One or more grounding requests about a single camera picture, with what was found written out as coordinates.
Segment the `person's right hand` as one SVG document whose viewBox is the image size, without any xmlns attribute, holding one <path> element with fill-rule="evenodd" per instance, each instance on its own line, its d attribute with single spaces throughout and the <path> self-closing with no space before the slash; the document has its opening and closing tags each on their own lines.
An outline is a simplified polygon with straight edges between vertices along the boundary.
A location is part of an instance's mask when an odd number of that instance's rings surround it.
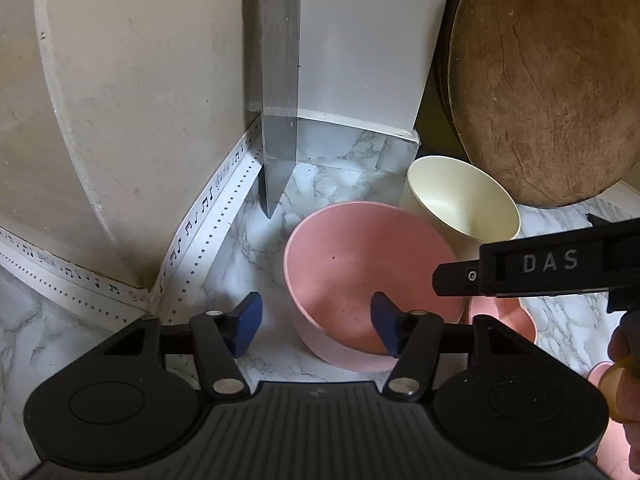
<svg viewBox="0 0 640 480">
<path fill-rule="evenodd" d="M 610 416 L 616 422 L 627 425 L 639 423 L 639 378 L 632 372 L 634 357 L 622 329 L 614 330 L 608 344 L 608 355 L 613 365 L 599 382 Z"/>
</svg>

